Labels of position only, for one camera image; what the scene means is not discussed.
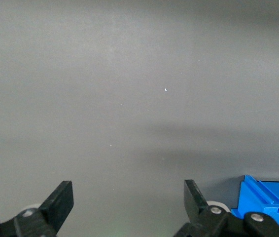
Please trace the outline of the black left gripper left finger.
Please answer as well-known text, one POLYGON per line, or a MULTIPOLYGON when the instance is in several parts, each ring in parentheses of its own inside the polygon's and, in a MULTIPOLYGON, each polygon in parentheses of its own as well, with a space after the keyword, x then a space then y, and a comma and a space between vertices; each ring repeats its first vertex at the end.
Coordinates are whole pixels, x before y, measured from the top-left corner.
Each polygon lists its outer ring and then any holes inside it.
POLYGON ((73 205, 72 181, 63 181, 39 207, 0 222, 0 237, 56 237, 73 205))

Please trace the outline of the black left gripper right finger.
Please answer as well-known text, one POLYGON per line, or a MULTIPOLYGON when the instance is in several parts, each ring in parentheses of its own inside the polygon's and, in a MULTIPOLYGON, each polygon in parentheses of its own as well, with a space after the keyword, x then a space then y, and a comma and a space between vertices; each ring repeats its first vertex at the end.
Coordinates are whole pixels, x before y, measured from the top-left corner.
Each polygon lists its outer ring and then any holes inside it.
POLYGON ((208 205, 194 180, 184 181, 184 207, 189 222, 174 237, 279 237, 279 224, 271 216, 248 212, 240 219, 208 205))

